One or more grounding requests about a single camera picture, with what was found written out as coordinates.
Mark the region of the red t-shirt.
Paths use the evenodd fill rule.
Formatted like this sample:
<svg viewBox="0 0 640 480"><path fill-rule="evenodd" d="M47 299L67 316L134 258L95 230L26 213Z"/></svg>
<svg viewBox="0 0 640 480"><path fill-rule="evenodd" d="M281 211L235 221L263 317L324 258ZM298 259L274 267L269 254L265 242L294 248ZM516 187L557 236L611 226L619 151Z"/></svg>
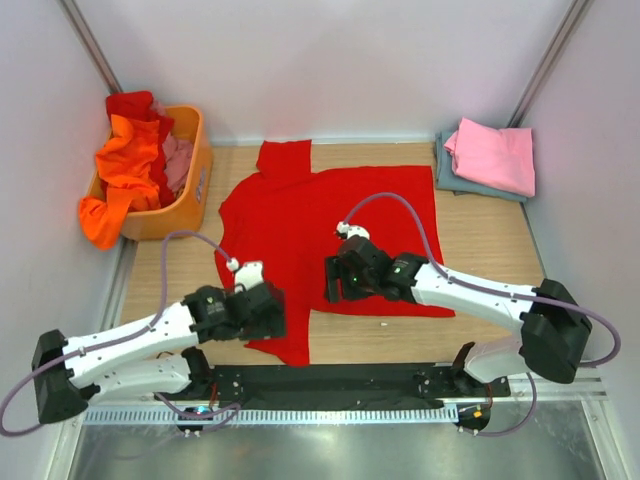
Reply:
<svg viewBox="0 0 640 480"><path fill-rule="evenodd" d="M284 292L287 334L251 341L250 348L291 366L308 365L313 310L356 316L453 316L450 309L381 297L336 304L324 297L324 260L340 246L335 227L358 202L373 194L396 193L405 198L424 226L434 257L443 259L430 167L364 166L314 173L311 143L305 140L263 143L256 168L221 204L221 246L240 262L263 263L266 279Z"/></svg>

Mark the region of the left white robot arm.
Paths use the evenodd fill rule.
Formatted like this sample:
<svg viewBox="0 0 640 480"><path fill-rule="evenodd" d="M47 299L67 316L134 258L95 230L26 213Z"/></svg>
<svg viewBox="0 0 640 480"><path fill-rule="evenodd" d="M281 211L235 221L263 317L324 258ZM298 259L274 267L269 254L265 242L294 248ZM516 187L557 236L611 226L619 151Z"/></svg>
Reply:
<svg viewBox="0 0 640 480"><path fill-rule="evenodd" d="M204 398L212 376L199 345L286 333L285 297L272 283L230 290L205 285L160 315L80 337L42 334L31 362L40 424L71 419L90 405L142 393Z"/></svg>

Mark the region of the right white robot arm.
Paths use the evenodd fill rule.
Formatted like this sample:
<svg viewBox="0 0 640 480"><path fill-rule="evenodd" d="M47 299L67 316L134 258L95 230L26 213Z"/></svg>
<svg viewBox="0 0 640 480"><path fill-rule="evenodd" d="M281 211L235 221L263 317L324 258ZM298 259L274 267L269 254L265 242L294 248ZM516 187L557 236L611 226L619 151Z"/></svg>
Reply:
<svg viewBox="0 0 640 480"><path fill-rule="evenodd" d="M522 373L572 383L592 331L568 290L552 280L538 287L490 281L413 253L391 257L360 235L345 240L324 268L325 297L331 303L381 297L447 308L506 329L506 337L460 348L450 381L464 396Z"/></svg>

